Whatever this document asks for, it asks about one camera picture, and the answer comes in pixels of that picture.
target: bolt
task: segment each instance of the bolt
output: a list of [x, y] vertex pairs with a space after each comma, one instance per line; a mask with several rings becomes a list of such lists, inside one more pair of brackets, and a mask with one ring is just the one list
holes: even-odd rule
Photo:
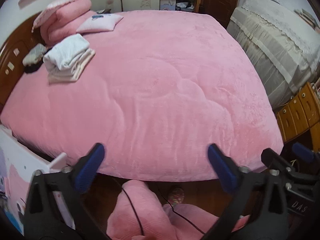
[[34, 175], [35, 176], [39, 176], [39, 175], [41, 175], [42, 174], [42, 171], [41, 170], [36, 170], [35, 172], [34, 172]]
[[292, 188], [291, 183], [287, 182], [287, 183], [285, 184], [285, 188], [286, 188], [287, 190], [291, 189], [291, 188]]
[[250, 169], [246, 166], [240, 166], [239, 167], [239, 171], [242, 172], [242, 173], [249, 173], [250, 172]]
[[278, 176], [279, 173], [280, 173], [279, 170], [269, 170], [269, 172], [270, 172], [270, 174], [271, 174], [272, 176]]
[[72, 171], [72, 167], [70, 167], [70, 166], [63, 167], [61, 171], [63, 173], [69, 173]]

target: white lace cover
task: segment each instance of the white lace cover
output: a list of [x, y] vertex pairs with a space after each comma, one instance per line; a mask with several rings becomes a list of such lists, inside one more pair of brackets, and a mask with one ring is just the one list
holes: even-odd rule
[[246, 0], [242, 7], [283, 31], [303, 51], [314, 72], [320, 60], [320, 35], [294, 12], [271, 0]]

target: covered bed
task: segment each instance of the covered bed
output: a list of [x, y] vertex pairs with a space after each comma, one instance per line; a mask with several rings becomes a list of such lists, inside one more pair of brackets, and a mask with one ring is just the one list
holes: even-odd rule
[[[210, 143], [252, 170], [263, 167], [263, 149], [281, 152], [263, 84], [214, 18], [122, 15], [113, 32], [84, 35], [96, 55], [77, 82], [49, 85], [42, 65], [23, 74], [12, 92], [0, 91], [6, 93], [1, 122], [19, 141], [51, 156], [65, 152], [70, 164], [101, 142], [107, 155], [99, 172], [155, 181], [216, 179], [207, 160]], [[18, 28], [31, 30], [26, 22]], [[12, 53], [18, 40], [3, 48], [9, 57], [0, 57], [7, 84], [21, 68]], [[9, 61], [15, 70], [7, 75]]]
[[[278, 24], [274, 12], [283, 19]], [[288, 22], [294, 24], [284, 28], [288, 16]], [[246, 0], [234, 10], [227, 31], [254, 65], [273, 109], [286, 103], [307, 81], [316, 79], [320, 35], [280, 4]]]

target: pink blanket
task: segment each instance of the pink blanket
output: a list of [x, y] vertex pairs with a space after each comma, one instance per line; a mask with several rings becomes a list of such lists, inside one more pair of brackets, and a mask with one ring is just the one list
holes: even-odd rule
[[79, 26], [95, 14], [89, 11], [90, 7], [90, 0], [76, 0], [54, 12], [40, 27], [46, 45], [54, 46], [67, 36], [76, 34]]
[[241, 46], [208, 15], [132, 11], [113, 32], [85, 35], [96, 55], [76, 83], [24, 75], [1, 114], [21, 141], [74, 164], [96, 142], [99, 172], [156, 181], [216, 179], [210, 143], [238, 165], [263, 167], [283, 142]]
[[[203, 236], [187, 221], [173, 213], [169, 204], [162, 207], [157, 196], [144, 182], [130, 180], [123, 184], [123, 188], [132, 201], [146, 237], [152, 240], [199, 240]], [[207, 232], [219, 219], [190, 204], [178, 204], [174, 210], [203, 232]], [[234, 231], [243, 227], [248, 218], [249, 216], [239, 219]], [[107, 235], [114, 240], [131, 240], [134, 236], [141, 235], [137, 218], [123, 191], [119, 194], [116, 207], [109, 216]]]

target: wooden headboard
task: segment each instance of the wooden headboard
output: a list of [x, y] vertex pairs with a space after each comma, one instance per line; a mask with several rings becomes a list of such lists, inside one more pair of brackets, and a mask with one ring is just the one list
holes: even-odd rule
[[0, 49], [0, 113], [16, 83], [24, 73], [23, 58], [38, 43], [45, 44], [40, 29], [31, 33], [33, 21], [39, 13], [20, 24]]

